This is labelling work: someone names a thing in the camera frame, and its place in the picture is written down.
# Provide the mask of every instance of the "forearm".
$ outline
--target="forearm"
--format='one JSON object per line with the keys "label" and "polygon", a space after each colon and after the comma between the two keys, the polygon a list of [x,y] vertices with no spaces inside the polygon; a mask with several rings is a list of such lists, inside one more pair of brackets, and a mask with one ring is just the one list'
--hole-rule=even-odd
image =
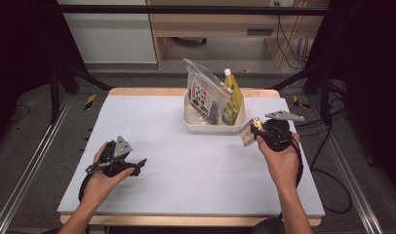
{"label": "forearm", "polygon": [[279,189],[286,234],[314,233],[295,188]]}
{"label": "forearm", "polygon": [[71,218],[61,228],[59,234],[83,233],[98,207],[99,205],[82,201]]}

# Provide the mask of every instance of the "wooden desk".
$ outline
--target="wooden desk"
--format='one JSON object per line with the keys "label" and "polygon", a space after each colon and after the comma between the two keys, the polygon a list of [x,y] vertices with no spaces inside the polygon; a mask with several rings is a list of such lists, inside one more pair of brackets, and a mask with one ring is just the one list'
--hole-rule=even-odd
{"label": "wooden desk", "polygon": [[[147,0],[146,2],[148,5],[273,6],[271,5],[273,0]],[[329,0],[294,0],[291,6],[284,7],[327,7],[328,5]],[[282,16],[280,22],[289,42],[281,31],[278,33],[277,42],[277,16],[151,14],[149,18],[160,68],[167,37],[264,37],[274,65],[276,68],[281,68],[285,56],[293,56],[289,54],[289,44],[293,45],[295,38],[314,39],[323,19],[317,16]]]}
{"label": "wooden desk", "polygon": [[[279,98],[272,90],[242,90],[245,98]],[[182,96],[185,89],[146,89],[146,88],[116,88],[110,91],[110,96]],[[61,214],[60,220],[65,223],[70,214]],[[98,225],[133,225],[133,226],[255,226],[265,216],[221,216],[221,215],[131,215],[131,214],[96,214],[91,224]],[[321,222],[320,216],[309,219],[312,226]]]}

